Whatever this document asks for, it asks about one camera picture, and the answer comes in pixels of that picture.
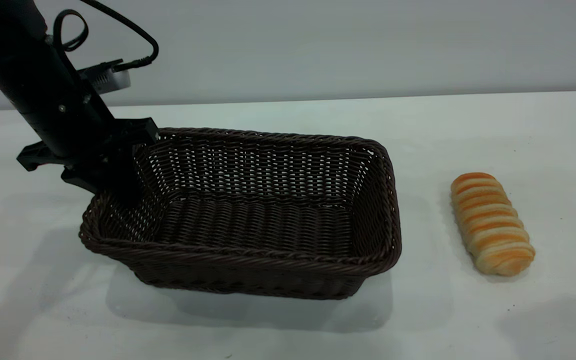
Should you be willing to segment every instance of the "gray wall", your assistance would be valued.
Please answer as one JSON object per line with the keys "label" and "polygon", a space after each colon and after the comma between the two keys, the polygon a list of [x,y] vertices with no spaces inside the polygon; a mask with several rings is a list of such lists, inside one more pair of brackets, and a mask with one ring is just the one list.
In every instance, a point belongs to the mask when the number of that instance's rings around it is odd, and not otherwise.
{"label": "gray wall", "polygon": [[[76,0],[76,68],[150,52]],[[105,0],[150,32],[157,61],[110,105],[576,90],[576,0]],[[65,37],[80,29],[66,20]],[[0,109],[9,108],[0,94]]]}

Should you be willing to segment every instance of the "rectangular basket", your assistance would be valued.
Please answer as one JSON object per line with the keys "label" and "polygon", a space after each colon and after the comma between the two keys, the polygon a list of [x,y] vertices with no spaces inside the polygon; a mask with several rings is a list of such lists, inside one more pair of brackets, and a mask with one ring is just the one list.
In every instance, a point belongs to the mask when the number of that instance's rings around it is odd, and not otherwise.
{"label": "rectangular basket", "polygon": [[138,205],[94,196],[79,236],[155,287],[343,299],[402,252],[376,141],[167,128],[135,170]]}

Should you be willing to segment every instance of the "basket rim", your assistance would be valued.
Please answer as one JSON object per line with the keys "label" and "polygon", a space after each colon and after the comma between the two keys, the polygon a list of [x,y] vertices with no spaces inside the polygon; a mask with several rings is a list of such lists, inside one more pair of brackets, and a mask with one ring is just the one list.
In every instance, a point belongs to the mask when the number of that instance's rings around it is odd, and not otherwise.
{"label": "basket rim", "polygon": [[381,250],[377,253],[361,257],[332,257],[323,255],[311,255],[307,253],[295,253],[283,250],[263,250],[253,248],[215,248],[211,246],[196,246],[174,243],[157,243],[153,241],[138,242],[126,239],[114,239],[102,237],[101,219],[103,212],[107,211],[108,200],[111,194],[102,192],[96,194],[89,203],[83,215],[83,223],[80,227],[79,236],[84,245],[91,251],[107,255],[121,249],[121,255],[111,257],[131,258],[139,257],[144,261],[183,262],[185,264],[206,263],[218,265],[233,265],[237,267],[260,267],[272,269],[286,269],[311,271],[317,273],[343,274],[346,276],[372,276],[387,271],[398,261],[402,253],[401,226],[397,195],[394,187],[392,163],[388,152],[377,141],[363,139],[356,136],[324,136],[281,134],[269,132],[256,132],[247,130],[226,130],[211,128],[171,128],[160,129],[160,135],[170,136],[201,136],[222,135],[227,141],[256,141],[272,143],[286,142],[316,142],[325,146],[362,146],[370,148],[378,153],[387,167],[386,191],[383,201],[388,203],[389,215],[389,239],[384,239]]}

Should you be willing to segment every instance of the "bread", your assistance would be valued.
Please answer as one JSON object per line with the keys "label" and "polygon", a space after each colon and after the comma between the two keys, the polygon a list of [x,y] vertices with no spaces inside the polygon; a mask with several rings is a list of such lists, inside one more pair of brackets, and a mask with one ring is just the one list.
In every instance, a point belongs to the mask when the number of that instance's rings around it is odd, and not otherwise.
{"label": "bread", "polygon": [[535,259],[535,249],[501,184],[488,173],[464,173],[450,186],[466,249],[484,274],[515,276]]}

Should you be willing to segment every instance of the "black cable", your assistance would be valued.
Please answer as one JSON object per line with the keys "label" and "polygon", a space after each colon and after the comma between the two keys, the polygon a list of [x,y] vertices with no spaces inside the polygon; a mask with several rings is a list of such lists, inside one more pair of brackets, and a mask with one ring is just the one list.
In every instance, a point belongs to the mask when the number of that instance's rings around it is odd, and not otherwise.
{"label": "black cable", "polygon": [[123,70],[128,70],[128,69],[141,68],[142,66],[150,65],[157,58],[157,55],[160,53],[160,46],[157,44],[157,41],[151,35],[148,34],[148,32],[144,31],[141,27],[137,26],[134,22],[128,20],[122,14],[118,13],[117,11],[115,11],[113,9],[110,9],[110,7],[102,4],[101,2],[98,2],[97,0],[81,0],[81,1],[83,3],[90,5],[91,7],[94,7],[95,9],[103,12],[104,14],[110,16],[111,18],[119,21],[123,25],[126,25],[126,27],[129,27],[130,29],[132,29],[133,32],[136,32],[137,34],[139,34],[142,38],[146,39],[146,41],[148,43],[150,43],[150,45],[152,45],[152,54],[151,55],[148,55],[146,57],[142,57],[141,59],[130,61],[128,63],[118,64],[117,66],[114,67],[115,71],[123,71]]}
{"label": "black cable", "polygon": [[[64,18],[69,15],[74,15],[80,18],[84,23],[84,29],[77,37],[67,41],[66,43],[62,43],[62,25],[64,25]],[[89,35],[88,24],[86,20],[82,16],[82,14],[78,13],[73,9],[66,9],[60,12],[57,17],[54,19],[54,23],[52,24],[52,46],[57,50],[57,55],[61,59],[61,62],[68,68],[70,75],[73,78],[78,79],[79,76],[77,75],[77,70],[73,67],[73,64],[66,56],[66,51],[73,51],[80,47],[86,38]]]}

